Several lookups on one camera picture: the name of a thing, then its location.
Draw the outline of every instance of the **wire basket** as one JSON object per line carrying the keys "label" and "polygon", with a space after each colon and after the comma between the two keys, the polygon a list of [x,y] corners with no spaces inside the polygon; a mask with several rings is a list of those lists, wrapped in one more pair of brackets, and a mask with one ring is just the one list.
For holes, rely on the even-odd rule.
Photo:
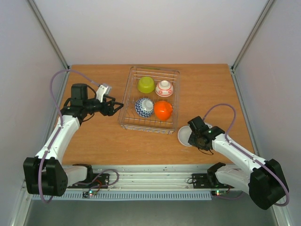
{"label": "wire basket", "polygon": [[[156,85],[162,80],[169,81],[174,87],[173,94],[169,97],[160,97],[155,91],[148,94],[139,92],[137,84],[144,76],[151,77]],[[177,70],[138,66],[131,67],[122,100],[124,107],[120,110],[118,117],[120,125],[125,129],[172,134],[177,128],[179,89],[180,72]],[[173,106],[172,116],[167,121],[159,120],[155,114],[149,118],[140,117],[135,111],[135,103],[138,99],[143,97],[149,98],[153,103],[159,100],[169,102]]]}

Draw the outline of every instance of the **wooden board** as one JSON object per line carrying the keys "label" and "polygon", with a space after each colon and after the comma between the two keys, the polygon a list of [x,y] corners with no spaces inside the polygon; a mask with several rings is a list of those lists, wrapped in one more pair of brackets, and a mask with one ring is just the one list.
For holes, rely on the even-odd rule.
{"label": "wooden board", "polygon": [[[181,73],[178,129],[187,125],[192,118],[204,116],[211,106],[229,103],[238,112],[230,136],[253,152],[227,65],[152,66],[176,69]],[[110,96],[121,102],[130,67],[131,65],[73,65],[72,69],[84,73],[98,83],[110,84],[113,87]],[[89,84],[81,76],[71,73],[63,102],[70,97],[71,86],[74,83]],[[90,121],[83,123],[66,150],[63,164],[202,164],[219,161],[230,163],[226,157],[215,151],[213,156],[209,156],[202,154],[195,147],[182,146],[177,139],[178,129],[172,135],[125,130],[118,123],[118,115],[117,113],[112,117],[104,117],[99,113]],[[221,106],[210,113],[206,122],[226,130],[232,118],[232,110]]]}

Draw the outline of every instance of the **white patterned bowl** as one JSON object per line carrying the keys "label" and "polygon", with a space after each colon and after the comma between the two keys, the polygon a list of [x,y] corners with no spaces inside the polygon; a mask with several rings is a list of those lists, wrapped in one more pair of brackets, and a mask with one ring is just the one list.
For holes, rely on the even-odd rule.
{"label": "white patterned bowl", "polygon": [[173,94],[174,87],[169,81],[163,80],[156,85],[155,91],[160,97],[169,97]]}
{"label": "white patterned bowl", "polygon": [[154,104],[148,98],[141,98],[135,103],[137,114],[143,118],[148,118],[154,114]]}

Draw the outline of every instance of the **white panel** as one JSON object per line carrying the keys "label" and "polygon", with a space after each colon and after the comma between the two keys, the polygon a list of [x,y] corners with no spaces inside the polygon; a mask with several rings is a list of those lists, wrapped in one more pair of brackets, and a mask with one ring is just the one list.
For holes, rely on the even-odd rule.
{"label": "white panel", "polygon": [[262,156],[283,168],[295,225],[301,221],[301,2],[277,0],[237,68]]}
{"label": "white panel", "polygon": [[72,64],[233,64],[266,0],[36,0]]}
{"label": "white panel", "polygon": [[[41,148],[54,108],[48,87],[62,68],[25,0],[0,7],[0,225],[6,226],[24,179],[23,162]],[[62,78],[54,82],[55,93]]]}

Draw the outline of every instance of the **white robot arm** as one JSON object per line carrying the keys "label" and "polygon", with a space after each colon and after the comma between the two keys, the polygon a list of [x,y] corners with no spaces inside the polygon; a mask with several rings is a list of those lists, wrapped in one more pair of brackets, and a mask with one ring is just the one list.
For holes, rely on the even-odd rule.
{"label": "white robot arm", "polygon": [[[91,99],[88,99],[87,88],[86,84],[72,86],[71,98],[61,110],[63,123],[59,118],[42,149],[34,158],[26,158],[24,161],[25,181],[30,194],[39,194],[40,184],[43,194],[61,196],[68,186],[77,182],[89,183],[93,179],[90,165],[74,165],[64,170],[61,166],[63,155],[74,133],[82,122],[85,122],[84,119],[88,114],[93,116],[100,112],[104,116],[112,116],[123,107],[123,104],[115,102],[115,98],[108,96],[111,87],[107,84],[100,85],[98,90],[94,91],[95,97]],[[39,172],[41,163],[43,164],[41,169],[46,169],[44,172]]]}
{"label": "white robot arm", "polygon": [[288,186],[280,164],[261,158],[233,141],[217,126],[209,128],[198,116],[188,122],[192,133],[188,142],[199,149],[214,149],[235,163],[233,169],[217,163],[207,170],[212,188],[228,184],[250,195],[254,203],[266,210],[286,195]]}

